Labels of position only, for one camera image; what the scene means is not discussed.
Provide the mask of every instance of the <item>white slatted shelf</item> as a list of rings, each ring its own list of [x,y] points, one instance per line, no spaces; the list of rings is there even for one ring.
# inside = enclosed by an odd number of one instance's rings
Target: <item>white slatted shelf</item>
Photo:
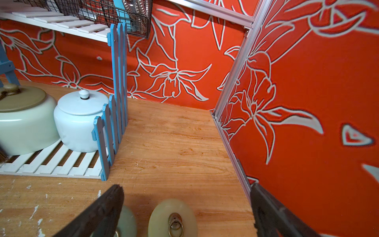
[[[102,26],[94,30],[78,30],[94,24],[92,21],[79,20],[77,17],[63,16],[55,11],[47,11],[45,8],[31,7],[24,3],[13,3],[10,1],[0,1],[0,18],[15,20],[30,25],[35,25],[63,33],[77,35],[101,42],[108,42],[106,29]]]
[[[94,167],[89,167],[95,156],[95,151],[85,153],[83,160],[80,162],[78,167],[73,166],[81,153],[72,151],[71,155],[67,158],[64,164],[62,166],[58,166],[59,162],[61,162],[63,157],[69,151],[67,146],[62,144],[50,161],[46,165],[42,165],[60,143],[61,140],[59,139],[54,144],[41,150],[30,164],[25,164],[25,162],[27,162],[34,155],[34,153],[20,155],[12,163],[1,164],[0,174],[101,179],[100,173],[102,171],[102,167],[100,157],[98,155],[96,157]]]

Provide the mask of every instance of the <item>ceramic container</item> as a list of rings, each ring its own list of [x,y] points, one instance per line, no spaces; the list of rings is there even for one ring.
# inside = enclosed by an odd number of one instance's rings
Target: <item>ceramic container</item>
[[[0,88],[0,147],[7,155],[42,150],[59,139],[54,123],[55,99],[33,86]]]
[[[81,90],[64,95],[54,110],[63,144],[77,152],[97,151],[97,142],[92,139],[94,119],[102,115],[103,105],[108,103],[108,97],[97,91]]]

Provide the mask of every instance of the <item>wood grain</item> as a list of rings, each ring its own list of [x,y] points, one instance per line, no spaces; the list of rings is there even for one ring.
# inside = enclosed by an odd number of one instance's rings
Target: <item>wood grain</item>
[[[21,81],[59,99],[72,89]],[[0,235],[52,236],[112,184],[147,236],[154,207],[167,198],[194,211],[198,236],[257,236],[250,204],[206,110],[128,99],[129,124],[108,181],[0,176]]]

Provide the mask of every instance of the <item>orange wall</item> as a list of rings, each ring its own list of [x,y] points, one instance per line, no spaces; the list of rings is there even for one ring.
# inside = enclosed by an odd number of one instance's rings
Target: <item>orange wall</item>
[[[379,4],[276,0],[221,123],[251,183],[325,236],[379,236]]]
[[[257,0],[212,3],[252,15]],[[128,36],[128,96],[211,110],[233,64],[243,27],[157,0],[149,39]],[[0,20],[0,39],[19,79],[113,90],[106,43]]]

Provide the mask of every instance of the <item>bowl lid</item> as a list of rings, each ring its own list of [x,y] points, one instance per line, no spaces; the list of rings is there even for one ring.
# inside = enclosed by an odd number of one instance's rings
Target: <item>bowl lid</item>
[[[45,97],[46,92],[37,87],[4,84],[0,88],[0,112],[26,110],[42,103]]]
[[[65,94],[58,101],[58,107],[71,115],[92,115],[102,111],[103,105],[108,104],[106,95],[98,91],[80,90]]]

